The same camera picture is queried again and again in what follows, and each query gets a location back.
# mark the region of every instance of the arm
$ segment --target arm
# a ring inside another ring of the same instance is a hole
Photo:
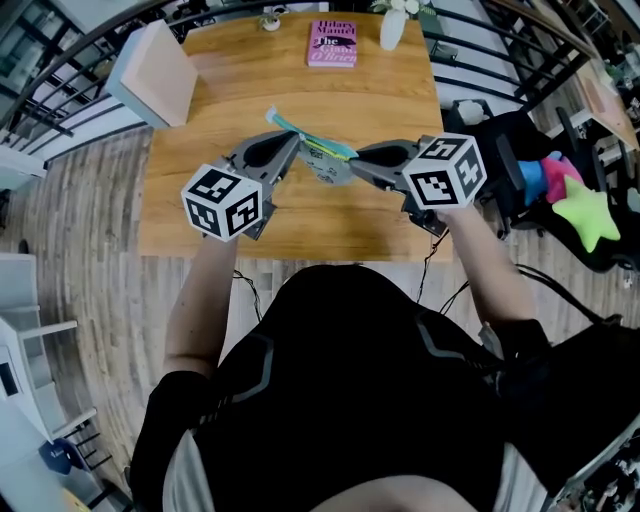
[[[480,321],[500,324],[535,318],[531,289],[478,211],[469,206],[439,214],[451,232]]]
[[[207,237],[193,260],[167,326],[164,373],[209,377],[218,365],[227,330],[238,241]]]

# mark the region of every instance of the pink plush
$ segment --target pink plush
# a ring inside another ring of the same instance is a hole
[[[553,204],[567,198],[567,189],[564,185],[565,176],[569,176],[584,185],[582,176],[566,156],[563,156],[562,160],[554,160],[549,157],[543,158],[540,163],[549,183],[549,190],[547,191],[547,201],[549,203]]]

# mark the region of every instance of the blue plush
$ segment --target blue plush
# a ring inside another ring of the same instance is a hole
[[[549,183],[540,162],[518,160],[518,165],[520,165],[520,171],[524,177],[524,204],[529,207],[541,194],[547,192]]]

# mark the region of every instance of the wooden floor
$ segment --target wooden floor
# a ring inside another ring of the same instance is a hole
[[[158,383],[165,324],[189,270],[179,258],[138,257],[142,180],[151,137],[143,128],[91,144],[55,160],[46,180],[15,193],[0,250],[17,251],[28,240],[38,261],[38,293],[45,323],[77,319],[77,330],[50,336],[46,346],[61,401],[69,415],[94,405],[100,448],[113,455],[104,466],[113,479],[129,462],[149,393]],[[553,238],[516,233],[515,260],[558,279],[595,311],[619,312],[640,325],[640,283],[615,270],[586,270]],[[254,279],[263,311],[281,284],[309,261],[240,260]],[[415,298],[421,264],[368,264]],[[465,281],[457,261],[433,264],[422,303],[439,309]],[[562,341],[586,325],[553,292],[534,285],[539,317],[550,337]],[[468,292],[450,316],[475,336],[478,320]],[[253,296],[236,280],[226,350],[256,323]]]

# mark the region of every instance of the pink book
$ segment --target pink book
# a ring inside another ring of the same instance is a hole
[[[314,21],[307,63],[313,67],[352,68],[356,65],[356,24]]]

